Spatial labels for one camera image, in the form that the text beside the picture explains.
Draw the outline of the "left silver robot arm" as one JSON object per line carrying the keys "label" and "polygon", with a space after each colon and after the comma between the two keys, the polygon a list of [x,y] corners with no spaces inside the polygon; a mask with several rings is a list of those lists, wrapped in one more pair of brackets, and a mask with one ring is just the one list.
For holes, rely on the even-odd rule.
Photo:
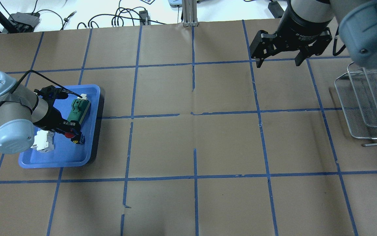
{"label": "left silver robot arm", "polygon": [[16,154],[30,149],[35,141],[35,127],[83,144],[85,137],[79,120],[64,119],[54,107],[56,100],[64,100],[75,92],[57,82],[31,91],[22,84],[30,73],[37,72],[28,70],[16,80],[0,71],[0,153]]}

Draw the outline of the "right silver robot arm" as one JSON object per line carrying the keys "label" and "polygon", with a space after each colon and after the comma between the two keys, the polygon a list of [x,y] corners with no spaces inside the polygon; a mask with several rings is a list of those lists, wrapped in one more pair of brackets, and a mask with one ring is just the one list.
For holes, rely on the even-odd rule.
{"label": "right silver robot arm", "polygon": [[289,0],[274,33],[260,30],[250,57],[259,68],[281,52],[298,52],[295,64],[323,54],[337,36],[359,66],[377,69],[377,0]]}

